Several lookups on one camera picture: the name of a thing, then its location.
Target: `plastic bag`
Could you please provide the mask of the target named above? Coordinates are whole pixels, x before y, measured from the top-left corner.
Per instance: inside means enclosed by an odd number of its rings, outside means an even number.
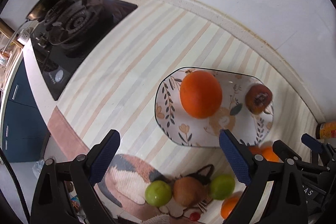
[[[33,173],[34,173],[34,175],[37,179],[39,178],[39,176],[41,174],[41,170],[42,170],[43,165],[44,165],[44,159],[35,162],[33,167],[32,167]]]

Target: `orange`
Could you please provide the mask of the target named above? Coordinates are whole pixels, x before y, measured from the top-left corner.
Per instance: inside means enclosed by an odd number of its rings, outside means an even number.
[[[261,149],[257,145],[248,146],[247,148],[250,150],[252,155],[256,155],[256,154],[261,155],[262,154]]]
[[[191,117],[204,119],[220,108],[222,88],[211,73],[197,70],[182,80],[180,99],[184,110]]]
[[[268,161],[275,161],[275,162],[279,162],[280,159],[279,157],[277,156],[277,154],[275,154],[273,152],[273,149],[271,146],[267,146],[265,148],[263,148],[261,150],[261,154],[264,156],[264,158]]]
[[[239,198],[229,198],[224,200],[220,209],[220,215],[222,218],[227,219],[234,207],[237,205]]]

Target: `blue gripper pad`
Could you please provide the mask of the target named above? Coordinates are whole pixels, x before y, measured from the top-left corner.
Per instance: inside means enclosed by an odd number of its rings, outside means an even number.
[[[301,142],[307,146],[311,151],[315,153],[323,153],[322,144],[312,136],[308,135],[307,133],[303,134],[301,137]]]
[[[107,168],[109,167],[114,155],[119,148],[119,145],[120,134],[118,131],[113,130],[113,134],[107,140],[99,155],[91,165],[89,182],[92,186],[98,182],[101,182],[103,179]]]
[[[245,162],[233,142],[226,135],[225,131],[226,130],[222,130],[219,135],[219,146],[223,150],[238,181],[248,186],[251,183],[248,164]]]

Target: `blue cabinet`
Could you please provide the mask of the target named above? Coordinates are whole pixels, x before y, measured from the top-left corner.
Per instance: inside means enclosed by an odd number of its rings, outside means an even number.
[[[33,93],[30,89],[30,85],[28,82],[24,60],[21,61],[21,64],[17,69],[8,99],[22,105],[37,108]]]
[[[9,162],[37,161],[47,133],[47,126],[36,106],[22,60],[5,108],[2,150]]]

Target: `black glass cooktop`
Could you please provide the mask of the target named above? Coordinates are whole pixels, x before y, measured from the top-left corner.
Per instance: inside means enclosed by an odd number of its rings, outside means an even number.
[[[55,101],[93,48],[136,8],[121,0],[60,0],[47,12],[31,43]]]

